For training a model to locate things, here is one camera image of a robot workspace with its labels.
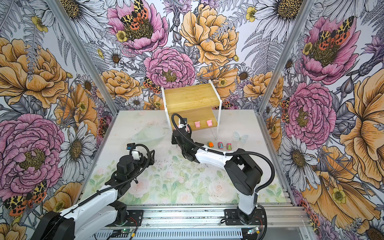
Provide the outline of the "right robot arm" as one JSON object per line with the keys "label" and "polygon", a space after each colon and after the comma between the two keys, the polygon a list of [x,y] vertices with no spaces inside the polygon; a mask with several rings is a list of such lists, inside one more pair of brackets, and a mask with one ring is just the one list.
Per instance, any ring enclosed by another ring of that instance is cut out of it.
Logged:
{"label": "right robot arm", "polygon": [[238,219],[248,225],[257,205],[256,189],[263,171],[245,151],[216,151],[192,140],[190,126],[178,114],[172,115],[175,127],[172,144],[178,145],[185,159],[199,164],[212,165],[226,171],[239,194]]}

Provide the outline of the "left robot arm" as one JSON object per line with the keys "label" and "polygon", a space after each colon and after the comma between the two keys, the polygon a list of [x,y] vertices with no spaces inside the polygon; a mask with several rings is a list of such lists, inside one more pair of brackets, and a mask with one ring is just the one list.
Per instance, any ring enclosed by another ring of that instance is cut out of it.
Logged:
{"label": "left robot arm", "polygon": [[59,213],[50,211],[40,220],[33,240],[85,240],[111,224],[128,220],[127,205],[120,198],[146,168],[155,162],[155,151],[143,144],[127,145],[116,170],[93,195]]}

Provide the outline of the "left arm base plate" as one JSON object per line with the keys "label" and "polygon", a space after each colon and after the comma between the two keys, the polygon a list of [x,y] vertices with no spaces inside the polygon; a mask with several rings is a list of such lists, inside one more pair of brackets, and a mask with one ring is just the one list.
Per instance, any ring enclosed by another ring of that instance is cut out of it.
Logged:
{"label": "left arm base plate", "polygon": [[143,220],[143,210],[126,210],[118,212],[116,220],[108,227],[140,227]]}

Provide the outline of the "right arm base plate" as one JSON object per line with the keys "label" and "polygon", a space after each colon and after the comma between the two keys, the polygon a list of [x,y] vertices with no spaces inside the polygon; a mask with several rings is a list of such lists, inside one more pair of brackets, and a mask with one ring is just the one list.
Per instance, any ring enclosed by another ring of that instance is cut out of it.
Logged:
{"label": "right arm base plate", "polygon": [[255,208],[250,215],[239,209],[225,209],[223,221],[227,226],[264,226],[266,217],[266,211],[261,208]]}

